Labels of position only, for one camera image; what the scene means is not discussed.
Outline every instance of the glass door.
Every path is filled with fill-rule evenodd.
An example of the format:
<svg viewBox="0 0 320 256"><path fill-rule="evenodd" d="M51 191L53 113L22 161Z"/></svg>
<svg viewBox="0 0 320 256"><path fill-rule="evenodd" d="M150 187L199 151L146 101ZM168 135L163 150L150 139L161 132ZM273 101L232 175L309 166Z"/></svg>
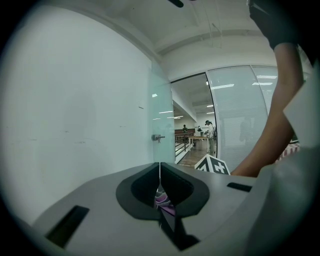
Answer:
<svg viewBox="0 0 320 256"><path fill-rule="evenodd" d="M153 160L175 162L175 124L171 84L156 61L152 61L149 80L150 120Z"/></svg>
<svg viewBox="0 0 320 256"><path fill-rule="evenodd" d="M217 157L232 172L265 128L268 113L264 95L248 65L209 70L208 79L218 126Z"/></svg>

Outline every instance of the pink object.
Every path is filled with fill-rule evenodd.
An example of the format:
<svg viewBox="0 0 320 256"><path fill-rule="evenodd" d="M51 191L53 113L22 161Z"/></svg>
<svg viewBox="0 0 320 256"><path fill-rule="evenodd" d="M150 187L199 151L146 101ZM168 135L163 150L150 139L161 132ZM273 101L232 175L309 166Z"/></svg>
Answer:
<svg viewBox="0 0 320 256"><path fill-rule="evenodd" d="M299 143L294 143L294 144L289 144L285 150L282 152L282 154L279 156L279 158L275 161L275 163L281 161L283 158L294 154L300 150L300 144Z"/></svg>

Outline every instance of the doorway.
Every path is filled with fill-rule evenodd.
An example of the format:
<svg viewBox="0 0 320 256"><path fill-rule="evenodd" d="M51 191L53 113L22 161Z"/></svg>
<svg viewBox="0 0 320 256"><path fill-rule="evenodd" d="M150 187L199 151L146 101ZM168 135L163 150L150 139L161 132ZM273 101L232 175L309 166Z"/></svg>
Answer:
<svg viewBox="0 0 320 256"><path fill-rule="evenodd" d="M173 81L171 91L175 163L193 168L203 156L210 154L216 157L218 151L215 107L206 73ZM215 133L211 147L208 146L209 128L206 121L212 122Z"/></svg>

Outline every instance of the ceiling light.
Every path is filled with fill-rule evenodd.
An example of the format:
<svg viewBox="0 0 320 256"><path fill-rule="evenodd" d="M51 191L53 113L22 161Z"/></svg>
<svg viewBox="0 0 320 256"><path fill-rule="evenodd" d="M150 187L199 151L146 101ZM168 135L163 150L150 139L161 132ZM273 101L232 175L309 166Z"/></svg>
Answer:
<svg viewBox="0 0 320 256"><path fill-rule="evenodd" d="M180 118L183 118L183 117L184 117L183 115L180 115L180 116L169 116L167 118L180 119Z"/></svg>
<svg viewBox="0 0 320 256"><path fill-rule="evenodd" d="M163 113L171 113L173 111L165 111L165 112L159 112L159 114L163 114Z"/></svg>
<svg viewBox="0 0 320 256"><path fill-rule="evenodd" d="M234 86L234 85L235 85L234 83L225 84L225 85L219 85L219 86L211 87L211 89L220 89L220 88L232 87L232 86Z"/></svg>
<svg viewBox="0 0 320 256"><path fill-rule="evenodd" d="M272 84L273 82L254 82L252 85L253 86L270 86Z"/></svg>
<svg viewBox="0 0 320 256"><path fill-rule="evenodd" d="M257 78L269 78L269 79L276 79L276 75L258 75Z"/></svg>

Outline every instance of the table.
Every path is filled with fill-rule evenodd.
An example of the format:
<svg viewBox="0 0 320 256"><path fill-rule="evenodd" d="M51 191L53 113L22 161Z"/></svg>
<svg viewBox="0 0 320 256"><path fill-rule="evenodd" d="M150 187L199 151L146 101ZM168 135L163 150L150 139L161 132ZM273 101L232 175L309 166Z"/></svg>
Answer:
<svg viewBox="0 0 320 256"><path fill-rule="evenodd" d="M193 148L194 140L206 140L206 152L209 152L209 138L197 136L189 136L189 152L191 151L191 148Z"/></svg>

